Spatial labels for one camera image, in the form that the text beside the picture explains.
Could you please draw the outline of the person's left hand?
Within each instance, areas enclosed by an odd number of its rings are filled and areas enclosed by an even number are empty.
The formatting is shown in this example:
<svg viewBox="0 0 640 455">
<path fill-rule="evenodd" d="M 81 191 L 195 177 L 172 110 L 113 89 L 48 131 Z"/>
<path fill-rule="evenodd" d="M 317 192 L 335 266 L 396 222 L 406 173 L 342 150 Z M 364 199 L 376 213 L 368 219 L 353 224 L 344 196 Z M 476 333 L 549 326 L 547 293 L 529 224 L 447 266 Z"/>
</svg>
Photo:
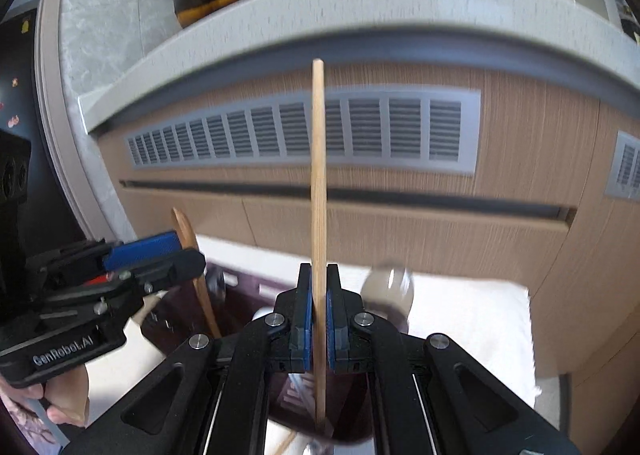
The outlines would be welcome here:
<svg viewBox="0 0 640 455">
<path fill-rule="evenodd" d="M 47 416 L 52 423 L 68 423 L 85 427 L 89 416 L 89 377 L 85 365 L 80 365 L 50 379 L 45 386 L 33 385 L 16 389 L 1 378 L 1 391 L 13 402 L 33 412 L 32 401 L 46 399 L 50 405 Z"/>
</svg>

